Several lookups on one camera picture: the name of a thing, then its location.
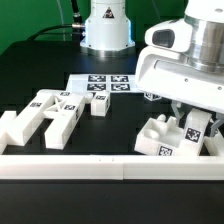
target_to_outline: white puzzle piece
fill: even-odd
[[[135,151],[157,156],[198,156],[211,114],[192,109],[185,128],[176,125],[176,118],[150,118],[137,136]]]
[[[15,111],[1,117],[0,153],[7,145],[24,146],[45,118],[53,119],[45,132],[46,148],[63,149],[92,97],[90,93],[40,90],[17,117]]]
[[[110,92],[97,92],[91,102],[91,115],[105,117],[110,107]]]

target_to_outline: white block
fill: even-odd
[[[91,115],[105,117],[110,107],[110,92],[97,92],[91,102]]]
[[[192,109],[185,128],[176,126],[176,118],[150,118],[137,136],[135,151],[158,156],[198,156],[211,114]]]
[[[180,155],[199,155],[204,141],[204,134],[211,114],[192,109],[187,116],[183,139],[180,143]]]
[[[7,146],[7,128],[16,118],[16,111],[5,111],[0,119],[0,154]]]
[[[52,105],[51,93],[38,94],[7,129],[8,144],[24,146],[43,121],[43,111]]]
[[[45,132],[46,148],[63,149],[85,106],[85,97],[71,94]]]
[[[220,131],[214,137],[205,137],[204,143],[210,156],[224,157],[224,138]]]

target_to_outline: black surface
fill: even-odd
[[[79,48],[70,42],[15,43],[0,56],[0,112],[6,109],[21,111],[39,89],[64,90],[70,73],[133,74],[136,61],[136,56],[113,59],[87,56],[79,53]],[[98,145],[91,128],[97,125],[98,134],[104,127],[115,129],[121,119],[120,113],[123,113],[122,117],[126,118],[120,120],[120,133],[125,141],[119,138],[103,153],[111,154],[115,146],[117,150],[117,146],[123,144],[126,146],[119,152],[132,154],[136,132],[150,116],[164,112],[161,108],[169,113],[167,103],[152,104],[139,94],[113,95],[110,111],[104,119],[90,118],[86,107],[63,153],[88,154],[89,151],[83,152],[84,148],[73,142],[73,138],[82,136],[81,130],[85,129],[90,132],[89,140]],[[43,133],[48,123],[42,124],[26,147],[20,150],[8,147],[5,153],[57,154],[46,151],[43,137],[38,138],[38,133]],[[70,148],[73,144],[77,144],[76,149]],[[0,181],[1,224],[219,224],[224,220],[223,208],[222,181]]]

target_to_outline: cable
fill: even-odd
[[[59,9],[60,17],[61,17],[61,24],[65,24],[64,14],[63,14],[63,10],[61,7],[61,1],[57,0],[57,3],[58,3],[58,9]]]
[[[34,41],[38,36],[45,34],[47,31],[63,29],[63,28],[77,29],[79,31],[78,33],[81,34],[82,33],[81,31],[85,29],[85,26],[83,24],[64,24],[64,25],[58,25],[58,26],[51,26],[51,27],[40,30],[36,34],[30,36],[27,40]]]
[[[79,12],[77,0],[71,0],[73,9],[73,18],[75,23],[82,23],[82,16]]]
[[[30,36],[27,40],[33,41],[39,35],[41,35],[42,33],[45,33],[45,32],[50,31],[50,30],[56,30],[56,29],[62,29],[62,28],[71,28],[71,27],[72,27],[72,24],[64,24],[64,25],[58,25],[58,26],[51,26],[51,27],[48,27],[48,28],[45,28],[45,29],[40,30],[36,34]]]

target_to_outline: black cable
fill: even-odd
[[[72,2],[72,9],[73,9],[73,18],[74,18],[74,22],[75,23],[82,23],[82,16],[79,12],[79,7],[78,7],[78,3],[77,0],[71,0]]]
[[[42,33],[45,33],[45,32],[50,31],[50,30],[56,30],[56,29],[62,29],[62,28],[71,28],[71,27],[72,27],[72,24],[64,24],[64,25],[58,25],[58,26],[51,26],[51,27],[48,27],[48,28],[45,28],[45,29],[40,30],[36,34],[30,36],[27,40],[28,41],[33,41],[39,35],[41,35]]]

